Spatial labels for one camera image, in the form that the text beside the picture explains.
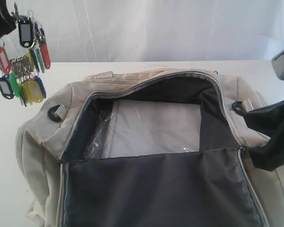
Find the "black key tag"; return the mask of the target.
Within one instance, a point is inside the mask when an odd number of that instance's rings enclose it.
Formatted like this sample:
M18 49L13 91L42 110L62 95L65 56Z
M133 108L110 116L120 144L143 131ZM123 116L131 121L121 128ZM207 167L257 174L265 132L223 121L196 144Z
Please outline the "black key tag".
M24 48L29 48L34 43L33 24L30 20L18 23L19 43Z
M11 100L14 98L14 92L9 82L9 77L4 75L0 78L0 92L5 99Z

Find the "small green key tag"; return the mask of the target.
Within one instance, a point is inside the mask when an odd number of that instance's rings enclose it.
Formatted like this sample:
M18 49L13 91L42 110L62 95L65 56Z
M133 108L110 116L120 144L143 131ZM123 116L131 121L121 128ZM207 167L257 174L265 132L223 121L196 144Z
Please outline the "small green key tag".
M36 48L35 53L36 53L36 57L37 57L41 72L45 73L45 67L44 67L44 63L43 63L43 59L42 59L40 50L38 48Z

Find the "red key tag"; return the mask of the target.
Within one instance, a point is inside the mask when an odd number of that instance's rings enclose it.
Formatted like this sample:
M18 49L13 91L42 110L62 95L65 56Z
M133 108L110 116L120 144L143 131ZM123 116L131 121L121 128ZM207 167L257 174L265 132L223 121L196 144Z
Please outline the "red key tag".
M40 50L41 50L41 55L43 58L45 68L50 69L51 59L50 59L50 55L49 55L46 43L41 44Z
M8 59L7 53L4 47L0 47L0 67L5 75L9 75L11 72L11 63Z

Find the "green plastic key tag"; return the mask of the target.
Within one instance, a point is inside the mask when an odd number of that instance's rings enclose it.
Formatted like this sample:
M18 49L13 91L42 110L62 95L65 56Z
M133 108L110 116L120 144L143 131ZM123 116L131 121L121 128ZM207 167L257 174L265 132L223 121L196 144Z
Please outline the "green plastic key tag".
M16 76L13 72L11 72L9 74L9 82L10 82L10 85L11 85L11 88L14 92L14 95L20 99L22 99L22 95L21 95L21 89L20 89L20 86L17 82L17 79L16 79Z

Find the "blue plastic key tag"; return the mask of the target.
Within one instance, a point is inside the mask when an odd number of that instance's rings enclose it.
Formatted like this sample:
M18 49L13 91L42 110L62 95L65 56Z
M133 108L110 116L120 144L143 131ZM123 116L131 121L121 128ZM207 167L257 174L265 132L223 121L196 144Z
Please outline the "blue plastic key tag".
M44 87L44 84L43 84L41 78L39 76L35 76L34 81L36 81L38 83L40 90L41 90L41 93L42 93L42 96L43 96L43 99L46 99L46 96L47 96L46 89Z

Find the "beige duffel bag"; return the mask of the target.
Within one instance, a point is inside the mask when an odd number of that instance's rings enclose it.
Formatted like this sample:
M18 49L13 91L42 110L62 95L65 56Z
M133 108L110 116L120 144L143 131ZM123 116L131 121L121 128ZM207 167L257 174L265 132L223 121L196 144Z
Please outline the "beige duffel bag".
M40 227L284 227L284 100L205 70L67 84L18 131Z

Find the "yellow key tag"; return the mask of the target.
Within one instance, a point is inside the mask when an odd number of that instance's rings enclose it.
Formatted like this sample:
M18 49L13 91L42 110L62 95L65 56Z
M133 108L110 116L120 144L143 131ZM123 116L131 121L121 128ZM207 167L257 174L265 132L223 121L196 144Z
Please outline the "yellow key tag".
M35 80L29 80L20 84L21 94L25 104L40 103L43 101L43 93Z

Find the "clear plastic wrap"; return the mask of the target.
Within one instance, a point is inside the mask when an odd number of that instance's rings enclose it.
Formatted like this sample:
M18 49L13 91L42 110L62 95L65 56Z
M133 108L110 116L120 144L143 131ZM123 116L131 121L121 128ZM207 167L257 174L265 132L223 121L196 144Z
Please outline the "clear plastic wrap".
M200 105L116 100L100 111L85 158L132 157L199 150Z

